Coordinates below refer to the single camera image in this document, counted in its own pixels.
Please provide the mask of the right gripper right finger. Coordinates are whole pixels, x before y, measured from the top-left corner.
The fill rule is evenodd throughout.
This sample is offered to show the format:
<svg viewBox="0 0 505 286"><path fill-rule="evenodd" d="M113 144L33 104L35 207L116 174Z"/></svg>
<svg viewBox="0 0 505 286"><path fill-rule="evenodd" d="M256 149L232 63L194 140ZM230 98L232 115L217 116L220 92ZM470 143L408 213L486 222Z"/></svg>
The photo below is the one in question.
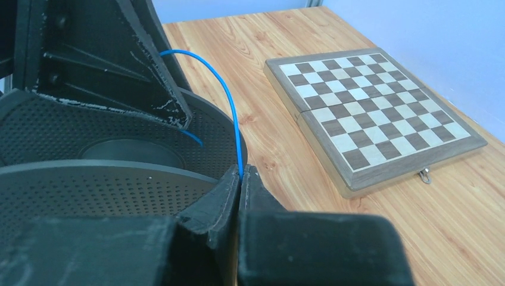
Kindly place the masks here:
<svg viewBox="0 0 505 286"><path fill-rule="evenodd" d="M239 285L414 285L401 238L373 214L295 212L244 168Z"/></svg>

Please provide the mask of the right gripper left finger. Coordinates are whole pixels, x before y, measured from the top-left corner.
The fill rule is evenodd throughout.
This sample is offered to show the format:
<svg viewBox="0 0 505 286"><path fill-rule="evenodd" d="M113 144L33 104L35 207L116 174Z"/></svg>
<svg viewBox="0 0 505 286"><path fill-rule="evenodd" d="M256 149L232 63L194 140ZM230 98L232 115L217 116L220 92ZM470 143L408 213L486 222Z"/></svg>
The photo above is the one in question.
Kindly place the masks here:
<svg viewBox="0 0 505 286"><path fill-rule="evenodd" d="M231 166L174 215L42 216L1 243L2 285L235 285Z"/></svg>

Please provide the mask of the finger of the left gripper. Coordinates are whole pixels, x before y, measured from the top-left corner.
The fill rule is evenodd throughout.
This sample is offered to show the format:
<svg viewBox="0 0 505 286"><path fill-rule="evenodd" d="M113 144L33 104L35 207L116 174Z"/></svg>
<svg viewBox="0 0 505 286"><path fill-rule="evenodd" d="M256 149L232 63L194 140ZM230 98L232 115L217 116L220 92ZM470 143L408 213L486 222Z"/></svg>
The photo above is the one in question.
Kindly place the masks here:
<svg viewBox="0 0 505 286"><path fill-rule="evenodd" d="M188 81L151 1L13 1L13 85L60 104L187 129Z"/></svg>

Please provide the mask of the dark grey cable spool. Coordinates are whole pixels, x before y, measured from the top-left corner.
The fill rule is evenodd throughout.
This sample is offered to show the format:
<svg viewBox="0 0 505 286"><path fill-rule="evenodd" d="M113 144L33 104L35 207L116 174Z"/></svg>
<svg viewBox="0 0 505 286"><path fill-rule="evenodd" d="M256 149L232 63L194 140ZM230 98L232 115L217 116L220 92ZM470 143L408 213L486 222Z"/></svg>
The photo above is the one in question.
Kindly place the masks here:
<svg viewBox="0 0 505 286"><path fill-rule="evenodd" d="M13 90L1 97L1 243L42 216L175 215L247 159L233 121L182 92L188 130Z"/></svg>

